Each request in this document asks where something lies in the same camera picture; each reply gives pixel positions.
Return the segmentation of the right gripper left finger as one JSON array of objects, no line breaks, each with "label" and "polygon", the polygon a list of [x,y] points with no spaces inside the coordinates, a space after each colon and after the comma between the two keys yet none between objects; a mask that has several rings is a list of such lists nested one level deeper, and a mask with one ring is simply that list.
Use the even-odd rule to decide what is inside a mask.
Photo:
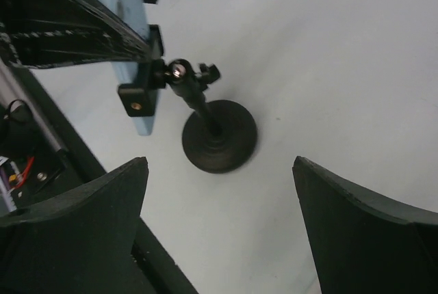
[{"label": "right gripper left finger", "polygon": [[2,293],[147,293],[131,250],[144,157],[1,218]]}]

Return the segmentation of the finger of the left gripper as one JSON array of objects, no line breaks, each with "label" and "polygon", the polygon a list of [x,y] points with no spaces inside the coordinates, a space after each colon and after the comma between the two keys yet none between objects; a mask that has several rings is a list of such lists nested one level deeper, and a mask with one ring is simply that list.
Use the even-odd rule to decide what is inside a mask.
[{"label": "finger of the left gripper", "polygon": [[19,68],[110,62],[116,17],[98,0],[1,0],[1,59]]}]

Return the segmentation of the phone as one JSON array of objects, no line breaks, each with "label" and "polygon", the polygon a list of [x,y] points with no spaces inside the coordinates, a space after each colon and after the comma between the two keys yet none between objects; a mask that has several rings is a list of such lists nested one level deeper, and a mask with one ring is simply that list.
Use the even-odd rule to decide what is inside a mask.
[{"label": "phone", "polygon": [[158,89],[153,63],[162,56],[159,30],[146,17],[147,3],[157,0],[99,0],[114,13],[120,30],[120,52],[110,58],[119,82],[117,94],[139,135],[153,132]]}]

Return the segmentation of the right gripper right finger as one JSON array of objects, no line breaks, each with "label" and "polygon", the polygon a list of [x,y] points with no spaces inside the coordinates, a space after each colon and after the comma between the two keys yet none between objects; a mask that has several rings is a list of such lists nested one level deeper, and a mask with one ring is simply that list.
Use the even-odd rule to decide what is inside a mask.
[{"label": "right gripper right finger", "polygon": [[323,293],[436,293],[437,213],[296,157],[292,168]]}]

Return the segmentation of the black round-base clamp stand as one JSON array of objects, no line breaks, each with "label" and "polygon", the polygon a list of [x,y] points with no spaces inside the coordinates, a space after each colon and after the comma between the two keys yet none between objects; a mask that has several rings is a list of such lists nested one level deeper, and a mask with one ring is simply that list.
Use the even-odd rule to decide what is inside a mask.
[{"label": "black round-base clamp stand", "polygon": [[206,100],[205,90],[220,79],[217,66],[200,63],[195,71],[186,59],[166,63],[158,25],[151,25],[151,44],[152,60],[138,66],[133,83],[118,86],[127,115],[154,116],[159,90],[170,87],[193,111],[182,132],[188,160],[211,174],[224,174],[243,166],[255,152],[257,125],[251,113],[237,102]]}]

